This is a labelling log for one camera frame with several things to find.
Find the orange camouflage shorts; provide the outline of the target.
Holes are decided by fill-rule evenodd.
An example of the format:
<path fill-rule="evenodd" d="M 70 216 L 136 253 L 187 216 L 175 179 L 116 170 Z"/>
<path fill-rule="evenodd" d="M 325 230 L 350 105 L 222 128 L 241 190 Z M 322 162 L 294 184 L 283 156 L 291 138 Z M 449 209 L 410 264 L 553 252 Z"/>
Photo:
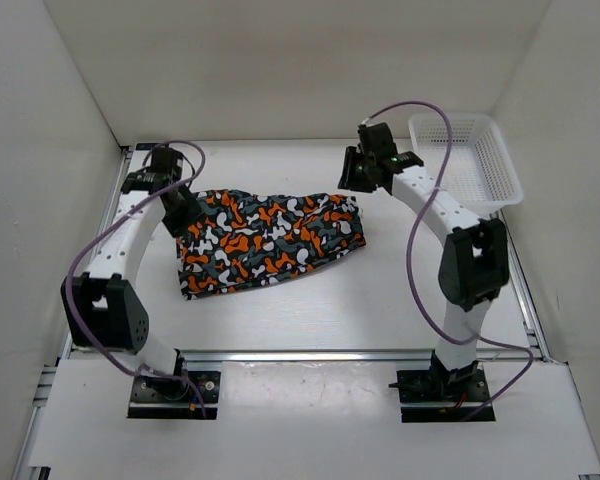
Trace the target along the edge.
<path fill-rule="evenodd" d="M 366 245 L 353 196 L 200 191 L 201 220 L 176 239 L 187 300 L 270 286 L 314 272 Z"/>

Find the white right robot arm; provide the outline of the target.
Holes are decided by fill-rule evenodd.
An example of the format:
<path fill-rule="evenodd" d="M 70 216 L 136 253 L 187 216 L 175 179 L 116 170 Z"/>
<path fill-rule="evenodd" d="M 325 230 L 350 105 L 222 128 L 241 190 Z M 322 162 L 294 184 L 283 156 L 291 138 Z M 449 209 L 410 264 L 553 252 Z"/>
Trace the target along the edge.
<path fill-rule="evenodd" d="M 425 224 L 442 245 L 438 284 L 446 310 L 431 356 L 429 387 L 440 399 L 456 397 L 477 369 L 486 314 L 509 282 L 504 224 L 479 217 L 437 187 L 412 152 L 377 160 L 349 146 L 338 187 L 367 193 L 385 189 L 417 213 L 415 226 Z"/>

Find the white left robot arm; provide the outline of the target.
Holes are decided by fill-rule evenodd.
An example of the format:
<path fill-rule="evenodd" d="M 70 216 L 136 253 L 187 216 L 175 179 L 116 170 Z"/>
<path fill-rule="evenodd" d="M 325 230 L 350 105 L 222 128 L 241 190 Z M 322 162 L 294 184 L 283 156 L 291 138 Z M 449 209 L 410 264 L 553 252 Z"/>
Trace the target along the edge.
<path fill-rule="evenodd" d="M 186 395 L 190 377 L 180 351 L 150 332 L 135 284 L 156 228 L 176 236 L 201 213 L 190 180 L 180 164 L 129 173 L 111 225 L 80 251 L 61 285 L 74 344 L 95 349 L 127 376 L 155 379 L 168 400 Z"/>

